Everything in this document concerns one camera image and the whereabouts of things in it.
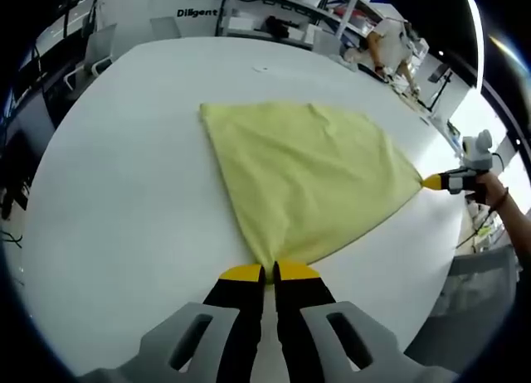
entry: white table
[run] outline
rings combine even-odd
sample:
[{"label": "white table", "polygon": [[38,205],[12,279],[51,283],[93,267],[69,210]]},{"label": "white table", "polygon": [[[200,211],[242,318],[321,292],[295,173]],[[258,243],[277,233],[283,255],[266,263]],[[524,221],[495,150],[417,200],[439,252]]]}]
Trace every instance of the white table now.
[{"label": "white table", "polygon": [[[422,175],[456,166],[446,140],[386,86],[323,56],[234,38],[137,46],[82,95],[32,186],[22,264],[35,324],[76,373],[116,367],[140,338],[217,277],[253,261],[198,118],[204,102],[290,99],[366,112]],[[462,198],[421,191],[399,212],[314,264],[337,300],[405,348],[445,281]],[[254,381],[275,364],[274,312]]]}]

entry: yellow towel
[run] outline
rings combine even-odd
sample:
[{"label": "yellow towel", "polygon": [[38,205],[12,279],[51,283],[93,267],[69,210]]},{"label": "yellow towel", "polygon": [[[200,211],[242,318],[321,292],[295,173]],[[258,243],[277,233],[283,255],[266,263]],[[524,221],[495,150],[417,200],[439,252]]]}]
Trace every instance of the yellow towel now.
[{"label": "yellow towel", "polygon": [[421,189],[421,177],[367,117],[314,104],[203,104],[241,231],[270,272],[356,240]]}]

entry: white shirt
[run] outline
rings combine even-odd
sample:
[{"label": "white shirt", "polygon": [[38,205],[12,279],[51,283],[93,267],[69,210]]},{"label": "white shirt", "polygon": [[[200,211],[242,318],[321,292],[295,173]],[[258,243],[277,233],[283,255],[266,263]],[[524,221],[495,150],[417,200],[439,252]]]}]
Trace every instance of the white shirt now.
[{"label": "white shirt", "polygon": [[[402,61],[409,61],[412,58],[412,49],[408,46],[406,30],[401,22],[384,18],[373,29],[382,38],[378,42],[380,61],[391,72],[396,72]],[[360,64],[374,70],[374,62],[368,50],[362,53]]]}]

